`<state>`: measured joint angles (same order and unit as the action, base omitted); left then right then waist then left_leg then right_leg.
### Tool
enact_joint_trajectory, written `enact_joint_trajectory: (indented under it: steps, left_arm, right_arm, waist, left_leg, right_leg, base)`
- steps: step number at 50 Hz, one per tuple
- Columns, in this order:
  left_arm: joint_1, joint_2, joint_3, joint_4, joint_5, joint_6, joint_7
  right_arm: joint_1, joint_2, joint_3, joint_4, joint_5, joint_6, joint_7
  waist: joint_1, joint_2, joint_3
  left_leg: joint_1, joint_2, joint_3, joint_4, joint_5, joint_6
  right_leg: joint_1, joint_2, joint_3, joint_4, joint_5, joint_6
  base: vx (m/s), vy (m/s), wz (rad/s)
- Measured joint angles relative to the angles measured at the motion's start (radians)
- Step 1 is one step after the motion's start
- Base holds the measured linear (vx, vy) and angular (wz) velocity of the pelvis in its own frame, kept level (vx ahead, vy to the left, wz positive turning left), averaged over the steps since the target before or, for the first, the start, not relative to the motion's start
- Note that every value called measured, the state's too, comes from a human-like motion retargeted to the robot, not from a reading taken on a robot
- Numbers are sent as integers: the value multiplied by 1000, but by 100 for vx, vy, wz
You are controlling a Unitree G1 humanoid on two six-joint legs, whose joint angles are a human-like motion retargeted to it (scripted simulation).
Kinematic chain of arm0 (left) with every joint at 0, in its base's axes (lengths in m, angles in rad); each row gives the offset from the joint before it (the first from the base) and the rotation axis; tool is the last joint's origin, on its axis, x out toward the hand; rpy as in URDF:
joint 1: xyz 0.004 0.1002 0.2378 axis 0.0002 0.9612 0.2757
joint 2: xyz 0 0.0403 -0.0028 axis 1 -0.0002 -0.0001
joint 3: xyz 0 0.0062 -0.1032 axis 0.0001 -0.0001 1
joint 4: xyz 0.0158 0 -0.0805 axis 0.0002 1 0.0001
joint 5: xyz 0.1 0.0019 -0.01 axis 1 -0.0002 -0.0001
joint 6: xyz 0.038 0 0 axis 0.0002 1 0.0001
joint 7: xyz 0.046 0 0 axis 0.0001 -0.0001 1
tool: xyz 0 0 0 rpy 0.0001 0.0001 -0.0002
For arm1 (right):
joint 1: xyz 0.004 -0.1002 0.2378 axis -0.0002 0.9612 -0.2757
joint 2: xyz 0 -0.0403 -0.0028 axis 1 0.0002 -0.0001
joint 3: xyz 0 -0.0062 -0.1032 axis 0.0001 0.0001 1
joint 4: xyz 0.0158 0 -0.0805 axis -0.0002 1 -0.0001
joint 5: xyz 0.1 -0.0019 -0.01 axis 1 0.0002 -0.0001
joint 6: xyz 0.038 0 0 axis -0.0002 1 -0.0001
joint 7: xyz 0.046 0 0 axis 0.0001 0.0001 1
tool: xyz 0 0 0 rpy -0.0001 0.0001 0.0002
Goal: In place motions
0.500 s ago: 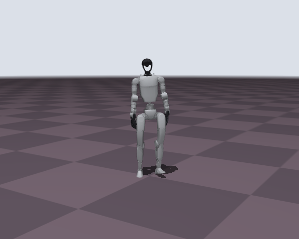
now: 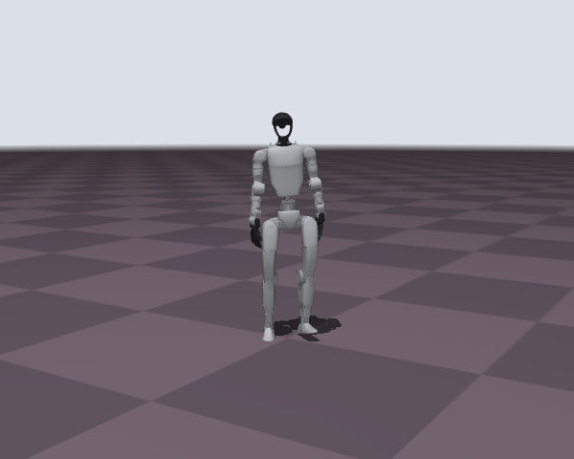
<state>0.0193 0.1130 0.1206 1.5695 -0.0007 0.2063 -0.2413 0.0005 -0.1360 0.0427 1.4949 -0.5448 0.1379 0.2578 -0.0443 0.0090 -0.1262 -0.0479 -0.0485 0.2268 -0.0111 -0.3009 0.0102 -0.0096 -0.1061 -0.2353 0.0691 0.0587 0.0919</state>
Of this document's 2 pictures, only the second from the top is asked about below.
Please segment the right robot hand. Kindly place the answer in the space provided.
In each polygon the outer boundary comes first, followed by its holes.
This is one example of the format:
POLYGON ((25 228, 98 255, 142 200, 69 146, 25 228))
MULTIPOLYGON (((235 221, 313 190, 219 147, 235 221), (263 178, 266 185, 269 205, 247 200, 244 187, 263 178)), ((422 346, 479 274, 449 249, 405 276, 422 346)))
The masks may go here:
POLYGON ((253 243, 255 246, 261 248, 261 242, 260 242, 260 240, 262 241, 262 237, 260 236, 260 231, 259 231, 259 229, 258 229, 259 227, 260 227, 260 221, 259 221, 258 218, 256 218, 256 219, 254 220, 254 226, 250 224, 250 228, 252 228, 252 230, 251 230, 251 237, 252 237, 252 243, 253 243))

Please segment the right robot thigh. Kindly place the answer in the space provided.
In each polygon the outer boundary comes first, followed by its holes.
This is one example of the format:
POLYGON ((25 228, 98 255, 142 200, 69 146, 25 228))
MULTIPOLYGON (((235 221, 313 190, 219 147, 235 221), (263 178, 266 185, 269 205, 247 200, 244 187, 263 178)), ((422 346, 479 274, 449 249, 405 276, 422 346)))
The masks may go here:
POLYGON ((278 218, 265 221, 261 226, 261 249, 263 262, 263 280, 271 280, 277 285, 276 251, 278 245, 278 218))

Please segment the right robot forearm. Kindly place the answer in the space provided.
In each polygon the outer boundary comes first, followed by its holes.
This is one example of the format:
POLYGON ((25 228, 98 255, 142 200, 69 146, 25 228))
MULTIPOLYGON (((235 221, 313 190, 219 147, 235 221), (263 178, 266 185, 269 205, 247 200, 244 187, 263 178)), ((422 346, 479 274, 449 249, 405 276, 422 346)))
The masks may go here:
POLYGON ((251 216, 249 218, 249 223, 254 226, 254 220, 256 218, 260 221, 262 202, 262 197, 254 196, 254 184, 252 185, 251 201, 251 216))

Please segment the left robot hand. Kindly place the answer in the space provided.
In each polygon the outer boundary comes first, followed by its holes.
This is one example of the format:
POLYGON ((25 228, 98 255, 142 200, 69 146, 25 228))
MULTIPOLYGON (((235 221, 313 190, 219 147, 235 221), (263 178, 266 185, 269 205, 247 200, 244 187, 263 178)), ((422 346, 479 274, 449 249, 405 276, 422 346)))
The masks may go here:
POLYGON ((322 234, 322 225, 323 225, 323 222, 325 221, 325 220, 324 220, 324 213, 323 213, 323 212, 319 214, 319 219, 316 217, 316 221, 317 221, 317 224, 318 224, 319 240, 320 240, 320 237, 321 237, 321 234, 322 234))

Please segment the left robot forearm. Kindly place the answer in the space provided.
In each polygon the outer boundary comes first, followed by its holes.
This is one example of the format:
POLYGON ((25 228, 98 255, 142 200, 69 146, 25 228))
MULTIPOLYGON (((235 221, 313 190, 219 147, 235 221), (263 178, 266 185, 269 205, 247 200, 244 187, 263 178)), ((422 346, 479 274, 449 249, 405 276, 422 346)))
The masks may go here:
MULTIPOLYGON (((321 182, 321 181, 320 181, 321 182)), ((324 218, 326 216, 326 213, 324 211, 324 201, 323 201, 323 192, 322 192, 322 184, 321 184, 321 189, 319 190, 314 190, 314 192, 312 192, 312 197, 314 200, 314 207, 315 207, 315 216, 319 219, 319 214, 320 213, 324 213, 324 218)))

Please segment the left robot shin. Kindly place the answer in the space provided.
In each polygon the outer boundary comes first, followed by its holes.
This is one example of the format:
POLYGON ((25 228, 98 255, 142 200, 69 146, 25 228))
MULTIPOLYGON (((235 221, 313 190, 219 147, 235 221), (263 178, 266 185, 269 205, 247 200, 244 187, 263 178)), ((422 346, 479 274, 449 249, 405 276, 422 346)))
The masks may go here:
POLYGON ((314 296, 314 276, 307 276, 305 284, 298 284, 298 301, 300 306, 300 325, 309 323, 310 308, 314 296))

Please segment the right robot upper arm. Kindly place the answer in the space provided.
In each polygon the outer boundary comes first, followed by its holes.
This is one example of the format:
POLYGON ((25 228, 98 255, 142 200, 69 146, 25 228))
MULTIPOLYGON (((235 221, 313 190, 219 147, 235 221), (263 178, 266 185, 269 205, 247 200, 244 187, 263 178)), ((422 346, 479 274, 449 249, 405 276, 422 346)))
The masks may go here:
POLYGON ((267 160, 268 148, 257 150, 253 156, 253 180, 254 194, 262 195, 265 191, 265 184, 262 184, 264 174, 264 163, 267 160))

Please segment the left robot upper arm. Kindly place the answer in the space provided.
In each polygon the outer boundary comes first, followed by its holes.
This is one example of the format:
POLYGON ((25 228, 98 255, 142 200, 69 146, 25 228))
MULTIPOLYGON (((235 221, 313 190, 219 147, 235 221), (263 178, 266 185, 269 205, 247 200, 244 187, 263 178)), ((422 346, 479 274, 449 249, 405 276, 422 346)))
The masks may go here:
POLYGON ((314 148, 302 146, 303 158, 306 159, 306 169, 309 176, 308 188, 310 190, 321 189, 320 178, 318 178, 317 154, 314 148))

